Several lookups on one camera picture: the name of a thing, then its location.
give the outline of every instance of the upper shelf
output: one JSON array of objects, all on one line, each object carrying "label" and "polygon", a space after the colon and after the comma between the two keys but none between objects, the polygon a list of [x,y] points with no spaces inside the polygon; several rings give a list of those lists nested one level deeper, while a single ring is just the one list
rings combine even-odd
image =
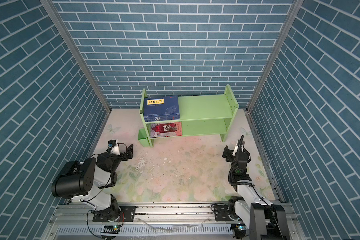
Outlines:
[{"label": "upper shelf", "polygon": [[225,94],[178,97],[180,119],[158,122],[194,121],[232,118],[233,113]]}]

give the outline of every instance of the brick wall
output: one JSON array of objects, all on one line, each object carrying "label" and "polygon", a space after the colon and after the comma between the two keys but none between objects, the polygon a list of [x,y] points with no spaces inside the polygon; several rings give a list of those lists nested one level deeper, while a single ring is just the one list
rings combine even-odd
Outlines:
[{"label": "brick wall", "polygon": [[308,239],[360,239],[360,1],[305,0],[252,116]]},{"label": "brick wall", "polygon": [[0,1],[0,239],[41,237],[104,108],[38,0]]},{"label": "brick wall", "polygon": [[141,90],[220,94],[245,107],[293,0],[61,1],[65,21],[113,108]]}]

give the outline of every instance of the green shelf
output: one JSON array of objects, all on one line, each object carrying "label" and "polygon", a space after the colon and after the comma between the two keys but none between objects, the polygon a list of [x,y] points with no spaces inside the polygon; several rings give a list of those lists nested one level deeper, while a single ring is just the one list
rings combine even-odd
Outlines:
[{"label": "green shelf", "polygon": [[220,134],[221,140],[224,142],[239,108],[230,85],[226,85],[224,94],[178,97],[180,111],[178,120],[145,122],[143,103],[146,97],[147,92],[143,89],[140,116],[144,128],[140,129],[139,133],[140,135],[144,131],[146,133],[148,144],[142,144],[144,147],[153,147],[154,139],[149,137],[150,124],[165,122],[182,122],[183,135],[176,137]]}]

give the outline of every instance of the book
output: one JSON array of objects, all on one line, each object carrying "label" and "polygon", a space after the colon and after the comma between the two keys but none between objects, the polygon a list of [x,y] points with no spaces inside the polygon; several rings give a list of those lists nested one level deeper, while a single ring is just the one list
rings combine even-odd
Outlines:
[{"label": "book", "polygon": [[150,137],[182,136],[181,122],[151,123]]},{"label": "book", "polygon": [[179,103],[176,95],[163,98],[145,98],[143,106],[145,122],[180,119]]}]

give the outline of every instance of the green bin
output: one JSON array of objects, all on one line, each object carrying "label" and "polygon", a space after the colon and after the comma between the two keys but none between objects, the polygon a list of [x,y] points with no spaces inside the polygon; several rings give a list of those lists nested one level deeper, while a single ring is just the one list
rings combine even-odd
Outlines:
[{"label": "green bin", "polygon": [[147,133],[145,132],[145,129],[139,129],[139,134],[137,135],[137,139],[139,140],[139,142],[141,143],[141,145],[143,147],[149,147],[149,141],[148,141],[148,137],[147,137]]}]

